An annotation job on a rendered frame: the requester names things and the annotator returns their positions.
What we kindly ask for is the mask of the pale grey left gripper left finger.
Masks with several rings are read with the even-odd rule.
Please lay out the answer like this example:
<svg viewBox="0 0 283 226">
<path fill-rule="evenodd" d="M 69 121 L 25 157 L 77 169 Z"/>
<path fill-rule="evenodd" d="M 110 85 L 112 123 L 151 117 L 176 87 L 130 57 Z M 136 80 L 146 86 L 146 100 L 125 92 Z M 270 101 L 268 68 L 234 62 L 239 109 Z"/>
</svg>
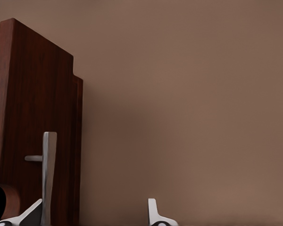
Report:
<svg viewBox="0 0 283 226">
<path fill-rule="evenodd" d="M 0 221 L 0 226 L 40 226 L 42 199 L 37 200 L 21 215 Z"/>
</svg>

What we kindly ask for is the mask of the dark brown wooden cabinet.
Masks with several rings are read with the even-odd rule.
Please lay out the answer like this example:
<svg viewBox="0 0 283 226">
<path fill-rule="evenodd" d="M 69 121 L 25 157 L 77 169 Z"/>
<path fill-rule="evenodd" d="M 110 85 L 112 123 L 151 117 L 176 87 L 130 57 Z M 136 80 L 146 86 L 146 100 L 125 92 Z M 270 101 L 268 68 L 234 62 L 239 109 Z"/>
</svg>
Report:
<svg viewBox="0 0 283 226">
<path fill-rule="evenodd" d="M 71 54 L 14 18 L 0 23 L 0 185 L 24 211 L 42 196 L 43 134 L 56 132 L 53 226 L 78 226 L 83 80 Z"/>
</svg>

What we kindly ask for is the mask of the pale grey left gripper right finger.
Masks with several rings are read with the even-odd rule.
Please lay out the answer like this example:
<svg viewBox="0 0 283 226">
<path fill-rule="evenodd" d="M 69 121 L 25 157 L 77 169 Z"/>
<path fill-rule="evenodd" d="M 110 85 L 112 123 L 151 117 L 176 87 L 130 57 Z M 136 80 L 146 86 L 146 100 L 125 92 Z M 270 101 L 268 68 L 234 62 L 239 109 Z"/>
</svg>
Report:
<svg viewBox="0 0 283 226">
<path fill-rule="evenodd" d="M 156 199 L 148 199 L 149 226 L 178 226 L 178 223 L 170 218 L 159 215 Z"/>
</svg>

